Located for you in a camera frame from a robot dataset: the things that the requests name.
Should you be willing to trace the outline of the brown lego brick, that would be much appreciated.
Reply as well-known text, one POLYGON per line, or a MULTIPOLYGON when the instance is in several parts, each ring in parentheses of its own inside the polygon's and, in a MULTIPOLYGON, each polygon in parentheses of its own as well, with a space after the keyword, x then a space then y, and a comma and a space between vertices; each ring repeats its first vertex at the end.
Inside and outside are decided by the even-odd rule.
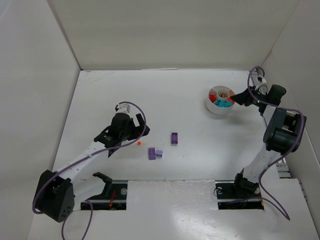
POLYGON ((222 98, 227 98, 227 97, 228 97, 228 95, 227 95, 226 93, 224 93, 224 92, 221 93, 220 96, 221 96, 222 98))

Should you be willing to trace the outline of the teal lego brick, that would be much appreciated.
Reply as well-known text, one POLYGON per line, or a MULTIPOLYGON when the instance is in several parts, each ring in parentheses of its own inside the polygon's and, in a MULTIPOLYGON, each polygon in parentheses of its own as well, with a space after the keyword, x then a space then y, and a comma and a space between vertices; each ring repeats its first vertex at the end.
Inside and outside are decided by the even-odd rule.
POLYGON ((233 103, 230 101, 222 101, 222 100, 216 100, 214 102, 214 104, 216 106, 218 106, 219 108, 229 108, 233 106, 233 103))

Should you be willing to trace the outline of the large red lego brick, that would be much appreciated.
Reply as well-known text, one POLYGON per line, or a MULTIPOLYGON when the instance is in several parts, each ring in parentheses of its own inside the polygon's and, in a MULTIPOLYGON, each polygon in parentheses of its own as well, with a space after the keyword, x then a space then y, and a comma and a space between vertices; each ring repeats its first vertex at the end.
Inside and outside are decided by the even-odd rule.
POLYGON ((210 94, 208 97, 212 103, 214 103, 217 100, 217 97, 213 94, 210 94))

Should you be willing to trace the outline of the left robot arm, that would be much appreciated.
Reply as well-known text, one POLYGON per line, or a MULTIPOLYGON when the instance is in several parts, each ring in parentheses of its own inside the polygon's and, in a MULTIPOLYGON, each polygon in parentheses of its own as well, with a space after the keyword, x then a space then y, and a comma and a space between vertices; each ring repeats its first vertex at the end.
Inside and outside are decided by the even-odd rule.
POLYGON ((111 124, 102 130, 76 159, 55 171, 45 170, 39 178, 32 201, 32 211, 54 221, 65 221, 73 211, 94 209, 93 200, 106 202, 106 210, 123 209, 126 197, 122 183, 96 167, 121 148, 128 147, 149 134, 144 113, 136 114, 138 125, 127 110, 118 111, 111 124))

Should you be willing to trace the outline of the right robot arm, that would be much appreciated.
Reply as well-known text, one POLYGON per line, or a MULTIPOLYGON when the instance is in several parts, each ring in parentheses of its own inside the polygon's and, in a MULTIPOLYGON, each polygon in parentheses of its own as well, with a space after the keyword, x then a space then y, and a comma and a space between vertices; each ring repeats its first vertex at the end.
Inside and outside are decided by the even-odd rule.
POLYGON ((281 98, 286 92, 284 87, 273 84, 266 94, 251 86, 244 92, 230 97, 239 105, 257 106, 260 115, 267 123, 261 150, 254 160, 235 176, 233 183, 235 191, 251 194, 256 192, 263 171, 280 156, 295 152, 299 148, 307 117, 279 107, 281 98))

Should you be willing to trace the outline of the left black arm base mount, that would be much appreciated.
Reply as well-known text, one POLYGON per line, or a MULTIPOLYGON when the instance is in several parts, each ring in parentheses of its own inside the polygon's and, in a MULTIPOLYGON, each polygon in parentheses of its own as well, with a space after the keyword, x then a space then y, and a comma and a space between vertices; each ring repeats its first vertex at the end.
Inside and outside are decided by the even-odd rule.
POLYGON ((96 172, 81 178, 78 184, 80 210, 89 211, 92 204, 95 211, 125 211, 127 209, 127 180, 113 180, 96 172))

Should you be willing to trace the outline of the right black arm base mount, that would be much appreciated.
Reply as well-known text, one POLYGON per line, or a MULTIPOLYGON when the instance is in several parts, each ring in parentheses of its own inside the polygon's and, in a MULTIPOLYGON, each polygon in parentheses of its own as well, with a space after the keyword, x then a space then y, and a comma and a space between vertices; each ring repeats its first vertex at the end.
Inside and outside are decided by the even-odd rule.
POLYGON ((241 173, 234 180, 216 180, 213 194, 219 210, 264 210, 259 184, 243 178, 241 173))

